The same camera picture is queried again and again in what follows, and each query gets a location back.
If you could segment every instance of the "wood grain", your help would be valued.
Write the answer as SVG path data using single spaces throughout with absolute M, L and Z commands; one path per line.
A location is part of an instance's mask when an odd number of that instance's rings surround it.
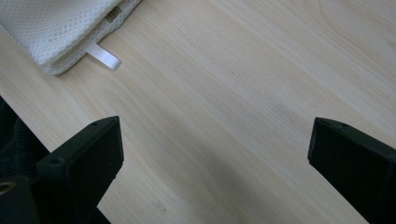
M 4 30 L 0 94 L 55 149 L 119 115 L 112 223 L 366 223 L 306 158 L 315 117 L 396 147 L 396 2 L 144 0 L 47 77 Z

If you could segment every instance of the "folded cloth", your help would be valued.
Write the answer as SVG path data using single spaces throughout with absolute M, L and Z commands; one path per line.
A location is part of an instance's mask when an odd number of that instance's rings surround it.
M 0 0 L 0 25 L 48 75 L 69 69 L 140 0 Z

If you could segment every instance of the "white mesh fabric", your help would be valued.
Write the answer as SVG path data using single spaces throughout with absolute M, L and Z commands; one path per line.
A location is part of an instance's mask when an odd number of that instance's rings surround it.
M 140 0 L 0 0 L 0 24 L 47 74 L 76 63 L 84 48 L 122 25 Z M 118 6 L 112 22 L 105 15 Z

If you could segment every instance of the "black cloth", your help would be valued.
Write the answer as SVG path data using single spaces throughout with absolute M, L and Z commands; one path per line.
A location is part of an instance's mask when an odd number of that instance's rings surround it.
M 35 164 L 49 152 L 0 97 L 0 178 L 36 178 Z

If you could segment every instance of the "wooden table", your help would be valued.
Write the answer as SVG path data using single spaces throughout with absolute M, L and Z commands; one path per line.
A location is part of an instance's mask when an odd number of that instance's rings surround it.
M 366 223 L 308 164 L 315 117 L 396 147 L 396 2 L 144 0 L 57 77 L 0 32 L 0 94 L 50 150 L 119 115 L 113 223 Z

